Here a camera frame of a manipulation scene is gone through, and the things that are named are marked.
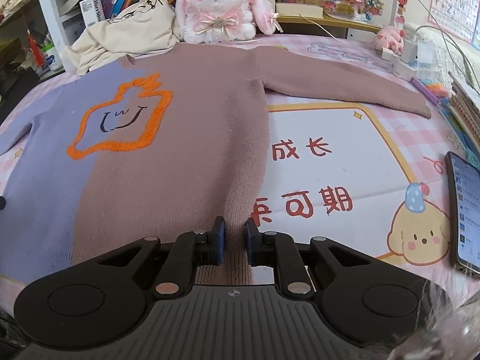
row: qr code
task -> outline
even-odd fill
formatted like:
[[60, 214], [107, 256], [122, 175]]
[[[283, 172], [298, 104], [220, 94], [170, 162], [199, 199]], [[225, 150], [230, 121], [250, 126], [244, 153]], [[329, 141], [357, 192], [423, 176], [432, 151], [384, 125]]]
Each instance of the qr code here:
[[82, 11], [83, 12], [87, 12], [89, 11], [90, 9], [93, 8], [93, 5], [91, 2], [87, 2], [87, 3], [82, 3]]

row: sweater sleeve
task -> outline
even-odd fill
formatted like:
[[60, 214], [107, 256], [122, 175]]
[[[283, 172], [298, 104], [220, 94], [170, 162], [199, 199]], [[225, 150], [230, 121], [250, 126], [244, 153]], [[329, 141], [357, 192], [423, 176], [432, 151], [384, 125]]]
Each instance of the sweater sleeve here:
[[431, 117], [421, 93], [344, 62], [301, 56], [274, 46], [254, 49], [265, 88], [289, 96], [384, 105]]
[[63, 85], [42, 96], [15, 117], [6, 131], [0, 134], [0, 155], [5, 154], [23, 135], [30, 131], [33, 118], [48, 111], [58, 100], [62, 91]]

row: blue polka dot hat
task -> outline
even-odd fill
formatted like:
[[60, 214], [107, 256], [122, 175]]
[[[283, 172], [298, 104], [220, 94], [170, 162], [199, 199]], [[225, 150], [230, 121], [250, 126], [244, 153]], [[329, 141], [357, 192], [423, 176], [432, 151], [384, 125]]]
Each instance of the blue polka dot hat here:
[[414, 214], [421, 214], [427, 208], [423, 198], [428, 196], [430, 189], [425, 183], [411, 183], [405, 192], [405, 207]]

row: plush bunny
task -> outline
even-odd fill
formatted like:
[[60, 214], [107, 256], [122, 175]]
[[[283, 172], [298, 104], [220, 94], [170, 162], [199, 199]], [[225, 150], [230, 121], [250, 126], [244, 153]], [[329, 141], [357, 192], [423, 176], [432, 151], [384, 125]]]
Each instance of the plush bunny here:
[[403, 37], [405, 31], [397, 27], [383, 27], [375, 37], [375, 48], [381, 50], [382, 47], [392, 50], [396, 55], [401, 55], [403, 51]]
[[183, 39], [193, 44], [249, 40], [255, 24], [266, 35], [279, 28], [267, 0], [177, 0], [175, 12]]

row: orange fuzzy design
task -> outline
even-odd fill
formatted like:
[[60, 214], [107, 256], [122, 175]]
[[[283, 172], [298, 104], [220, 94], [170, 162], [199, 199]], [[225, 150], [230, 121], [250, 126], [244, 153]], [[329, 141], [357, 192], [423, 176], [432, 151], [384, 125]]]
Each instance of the orange fuzzy design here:
[[[81, 160], [82, 158], [86, 157], [87, 155], [98, 152], [100, 150], [110, 150], [113, 152], [130, 152], [136, 149], [143, 149], [150, 145], [155, 135], [160, 127], [160, 122], [162, 121], [163, 115], [165, 110], [169, 106], [173, 93], [172, 91], [156, 91], [156, 89], [162, 85], [161, 82], [157, 82], [157, 78], [160, 74], [153, 74], [147, 78], [137, 78], [130, 82], [125, 82], [118, 87], [117, 94], [113, 98], [113, 100], [107, 101], [102, 104], [97, 104], [90, 108], [85, 115], [83, 115], [82, 121], [80, 122], [80, 130], [78, 131], [78, 135], [76, 136], [75, 140], [71, 143], [71, 145], [67, 148], [67, 154], [74, 160]], [[162, 96], [160, 101], [158, 102], [157, 106], [150, 115], [148, 119], [145, 130], [140, 135], [138, 140], [133, 142], [116, 142], [114, 140], [107, 140], [104, 142], [99, 142], [91, 147], [86, 148], [85, 150], [78, 150], [75, 146], [80, 142], [85, 133], [87, 120], [90, 115], [95, 112], [96, 110], [108, 107], [109, 105], [119, 103], [123, 100], [123, 96], [125, 93], [133, 87], [141, 87], [143, 91], [138, 95], [138, 97], [151, 97], [151, 96]]]

